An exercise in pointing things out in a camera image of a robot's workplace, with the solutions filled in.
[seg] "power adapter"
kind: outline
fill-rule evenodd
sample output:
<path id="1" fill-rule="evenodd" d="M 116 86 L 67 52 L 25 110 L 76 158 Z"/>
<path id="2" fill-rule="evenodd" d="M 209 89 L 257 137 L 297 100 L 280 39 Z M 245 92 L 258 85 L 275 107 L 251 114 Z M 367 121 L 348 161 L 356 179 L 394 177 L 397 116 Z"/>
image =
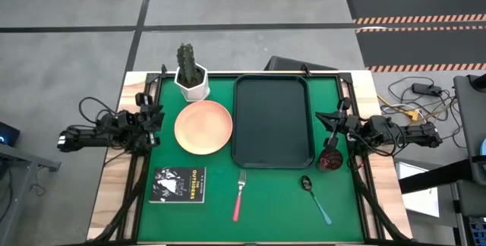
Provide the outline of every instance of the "power adapter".
<path id="1" fill-rule="evenodd" d="M 412 92 L 422 95 L 440 97 L 440 92 L 442 92 L 442 88 L 434 85 L 413 83 Z"/>

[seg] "book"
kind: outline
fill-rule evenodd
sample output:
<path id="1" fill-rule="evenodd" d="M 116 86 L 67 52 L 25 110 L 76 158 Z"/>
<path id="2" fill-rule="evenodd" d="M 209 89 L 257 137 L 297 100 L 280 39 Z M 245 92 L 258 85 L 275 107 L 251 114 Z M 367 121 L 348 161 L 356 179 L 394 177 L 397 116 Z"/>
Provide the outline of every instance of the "book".
<path id="1" fill-rule="evenodd" d="M 206 167 L 156 167 L 150 203 L 204 203 Z"/>

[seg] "fork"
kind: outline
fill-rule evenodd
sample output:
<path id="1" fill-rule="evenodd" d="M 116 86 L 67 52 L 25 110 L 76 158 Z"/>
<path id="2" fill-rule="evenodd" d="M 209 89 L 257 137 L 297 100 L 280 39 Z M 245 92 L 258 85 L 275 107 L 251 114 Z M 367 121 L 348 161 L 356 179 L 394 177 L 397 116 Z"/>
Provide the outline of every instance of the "fork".
<path id="1" fill-rule="evenodd" d="M 245 186 L 246 182 L 246 171 L 240 171 L 240 179 L 238 180 L 238 198 L 236 199 L 235 212 L 233 213 L 233 221 L 237 222 L 240 215 L 240 203 L 241 203 L 241 191 Z"/>

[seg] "pink plate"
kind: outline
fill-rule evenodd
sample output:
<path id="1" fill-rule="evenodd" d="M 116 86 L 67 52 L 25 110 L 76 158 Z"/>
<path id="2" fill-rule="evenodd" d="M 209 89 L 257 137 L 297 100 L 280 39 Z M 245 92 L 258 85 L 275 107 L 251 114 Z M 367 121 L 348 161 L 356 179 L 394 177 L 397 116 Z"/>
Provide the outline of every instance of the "pink plate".
<path id="1" fill-rule="evenodd" d="M 190 153 L 207 155 L 224 147 L 233 122 L 224 106 L 214 101 L 193 102 L 175 120 L 175 139 Z"/>

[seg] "spoon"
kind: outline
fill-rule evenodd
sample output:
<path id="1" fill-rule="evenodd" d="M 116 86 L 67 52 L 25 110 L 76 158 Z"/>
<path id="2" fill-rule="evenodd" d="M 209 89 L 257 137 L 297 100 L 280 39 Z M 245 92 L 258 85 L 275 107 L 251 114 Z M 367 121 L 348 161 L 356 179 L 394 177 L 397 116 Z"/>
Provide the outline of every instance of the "spoon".
<path id="1" fill-rule="evenodd" d="M 326 223 L 328 225 L 333 224 L 333 222 L 331 221 L 331 218 L 326 214 L 323 207 L 319 204 L 319 201 L 317 200 L 316 196 L 314 196 L 314 193 L 312 192 L 312 181 L 311 181 L 311 179 L 308 176 L 303 175 L 302 178 L 301 178 L 301 185 L 304 188 L 304 190 L 309 191 L 309 193 L 311 193 L 311 196 L 314 198 L 314 201 L 316 202 L 317 206 L 319 207 L 320 213 L 322 214 L 322 217 L 324 218 Z"/>

